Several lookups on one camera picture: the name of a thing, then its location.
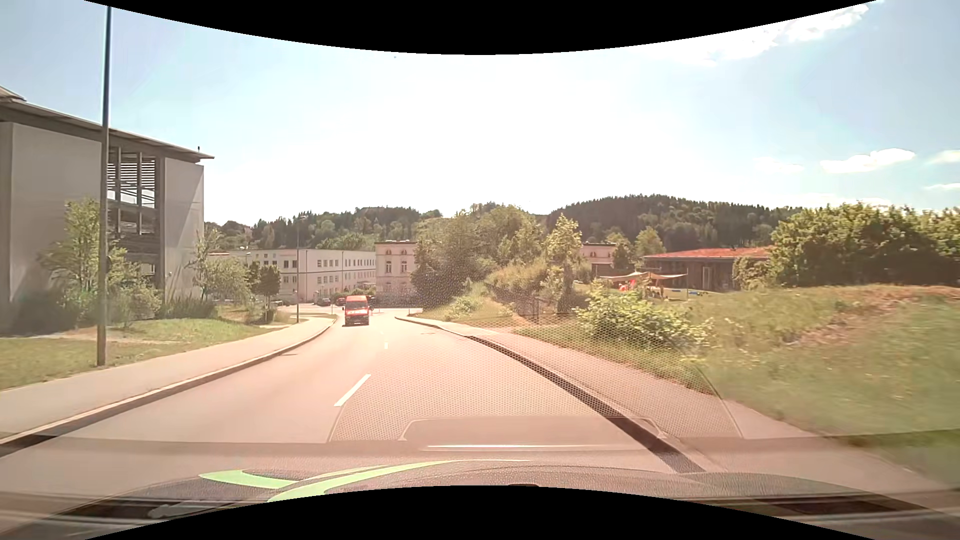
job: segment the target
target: street lamp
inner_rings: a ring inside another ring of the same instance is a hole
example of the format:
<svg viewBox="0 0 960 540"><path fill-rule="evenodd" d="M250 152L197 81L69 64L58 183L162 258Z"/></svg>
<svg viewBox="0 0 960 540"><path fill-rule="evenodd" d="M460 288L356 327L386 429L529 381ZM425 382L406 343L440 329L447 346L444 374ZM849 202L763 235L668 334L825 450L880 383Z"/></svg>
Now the street lamp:
<svg viewBox="0 0 960 540"><path fill-rule="evenodd" d="M97 366L107 365L107 272L109 253L107 246L107 165L110 160L110 28L112 26L113 10L107 6L107 28L104 38L104 110L103 125L101 126L103 140L100 142L100 230L99 252L100 264L97 268ZM120 166L123 155L117 150L116 186L117 201L120 200ZM120 215L117 211L117 228L120 227Z"/></svg>
<svg viewBox="0 0 960 540"><path fill-rule="evenodd" d="M294 300L297 301L297 323L300 322L300 221L305 221L306 216L300 216L294 222L294 230L297 232L297 288L294 289Z"/></svg>

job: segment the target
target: blue sky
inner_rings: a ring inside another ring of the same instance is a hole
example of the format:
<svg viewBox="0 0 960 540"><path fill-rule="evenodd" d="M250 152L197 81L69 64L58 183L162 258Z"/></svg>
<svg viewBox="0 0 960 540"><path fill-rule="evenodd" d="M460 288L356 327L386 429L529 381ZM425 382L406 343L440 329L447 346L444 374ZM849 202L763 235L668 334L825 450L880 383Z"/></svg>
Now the blue sky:
<svg viewBox="0 0 960 540"><path fill-rule="evenodd" d="M0 86L100 119L105 8L0 3ZM206 218L629 193L960 205L960 3L550 55L338 49L114 12L110 125L212 154Z"/></svg>

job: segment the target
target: asphalt road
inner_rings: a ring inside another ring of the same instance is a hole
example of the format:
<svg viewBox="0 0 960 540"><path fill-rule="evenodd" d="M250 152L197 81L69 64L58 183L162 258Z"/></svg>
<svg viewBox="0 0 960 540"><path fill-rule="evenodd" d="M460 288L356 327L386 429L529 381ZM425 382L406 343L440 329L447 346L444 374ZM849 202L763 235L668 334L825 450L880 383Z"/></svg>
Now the asphalt road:
<svg viewBox="0 0 960 540"><path fill-rule="evenodd" d="M613 458L598 455L592 462L671 472L515 360L398 321L400 313L406 310L384 309L369 326L338 322L285 356L0 458L0 488L92 499L225 469L356 467L383 459L331 464L313 457L310 445L398 439L439 448L620 445L631 450L626 460L604 463ZM250 443L260 443L256 452L239 450ZM13 521L0 518L0 530Z"/></svg>

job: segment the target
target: building facade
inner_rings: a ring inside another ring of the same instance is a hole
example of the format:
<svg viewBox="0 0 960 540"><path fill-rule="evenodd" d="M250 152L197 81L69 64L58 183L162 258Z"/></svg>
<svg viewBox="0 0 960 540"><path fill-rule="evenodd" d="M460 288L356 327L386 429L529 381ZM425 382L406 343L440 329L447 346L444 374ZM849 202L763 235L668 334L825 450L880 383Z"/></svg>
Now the building facade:
<svg viewBox="0 0 960 540"><path fill-rule="evenodd" d="M357 287L376 283L376 257L372 251L275 249L227 252L244 264L269 264L280 273L280 292L287 302L313 302Z"/></svg>
<svg viewBox="0 0 960 540"><path fill-rule="evenodd" d="M414 271L417 242L387 240L376 242L376 297L381 305L402 304L414 298L417 291L410 282Z"/></svg>
<svg viewBox="0 0 960 540"><path fill-rule="evenodd" d="M767 259L765 248L708 248L648 255L644 268L661 275L686 274L670 282L671 286L713 292L736 290L733 262L740 257Z"/></svg>
<svg viewBox="0 0 960 540"><path fill-rule="evenodd" d="M40 251L63 240L67 201L100 199L100 124L28 103L0 87L0 331L50 285ZM204 231L212 156L110 130L108 230L167 297L196 292L185 264Z"/></svg>
<svg viewBox="0 0 960 540"><path fill-rule="evenodd" d="M616 244L608 242L585 242L580 248L580 256L593 268L594 276L613 276L613 249Z"/></svg>

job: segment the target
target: car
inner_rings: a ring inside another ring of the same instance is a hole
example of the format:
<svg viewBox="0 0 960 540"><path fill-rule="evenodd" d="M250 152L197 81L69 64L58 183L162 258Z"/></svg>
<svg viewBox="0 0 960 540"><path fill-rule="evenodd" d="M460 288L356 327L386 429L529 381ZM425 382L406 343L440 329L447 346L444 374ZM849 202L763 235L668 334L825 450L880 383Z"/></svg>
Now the car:
<svg viewBox="0 0 960 540"><path fill-rule="evenodd" d="M370 324L370 301L358 294L347 296L344 303L344 326Z"/></svg>

